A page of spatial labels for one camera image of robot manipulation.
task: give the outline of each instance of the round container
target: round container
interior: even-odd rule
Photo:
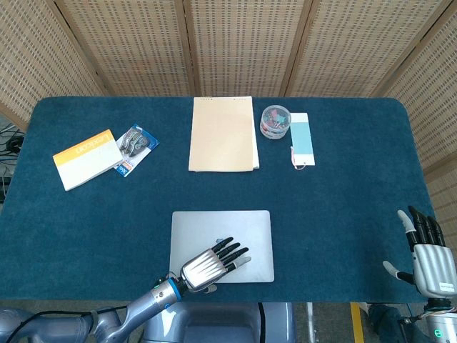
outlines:
[[[291,125],[291,112],[279,105],[268,106],[262,113],[261,133],[269,139],[280,139]]]

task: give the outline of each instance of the woven screen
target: woven screen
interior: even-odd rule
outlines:
[[[278,96],[306,0],[193,0],[204,96]]]
[[[27,123],[38,100],[70,94],[103,92],[48,4],[0,1],[0,103]]]
[[[408,109],[423,168],[457,151],[457,13],[387,95]]]
[[[291,96],[369,96],[440,0],[321,0]]]
[[[457,249],[457,169],[428,183],[436,217],[448,247]]]
[[[57,4],[115,95],[190,94],[175,1]]]

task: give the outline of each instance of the teal tablecloth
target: teal tablecloth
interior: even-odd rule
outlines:
[[[1,298],[133,299],[168,271],[173,211],[266,209],[275,282],[222,284],[194,300],[411,302],[388,259],[411,271],[398,208],[432,213],[403,106],[393,99],[253,100],[260,169],[188,171],[193,99],[57,97],[36,106],[0,217]],[[257,129],[280,104],[309,115],[316,166],[291,165],[290,132]],[[127,177],[65,192],[52,155],[133,123],[161,142]]]

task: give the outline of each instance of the stack of paper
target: stack of paper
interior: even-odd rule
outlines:
[[[248,172],[258,167],[252,98],[195,98],[189,170]]]
[[[122,162],[113,134],[106,130],[53,156],[66,191]]]

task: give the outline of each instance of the paper tag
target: paper tag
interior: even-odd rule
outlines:
[[[307,113],[291,113],[293,158],[296,166],[314,166],[313,142]]]
[[[445,282],[440,282],[440,290],[443,292],[454,292],[454,285],[453,284],[447,284]]]
[[[132,157],[126,154],[125,151],[121,151],[124,160],[122,161],[122,163],[118,164],[114,168],[123,177],[129,175],[136,168],[136,166],[143,160],[143,158],[146,157],[147,154],[149,154],[156,146],[159,145],[159,141],[154,136],[152,136],[150,133],[139,127],[137,124],[134,124],[131,128],[141,132],[141,134],[149,140],[149,144],[148,146],[145,146],[142,151],[140,151],[138,154]],[[118,148],[121,148],[122,139],[127,134],[127,132],[116,141]]]

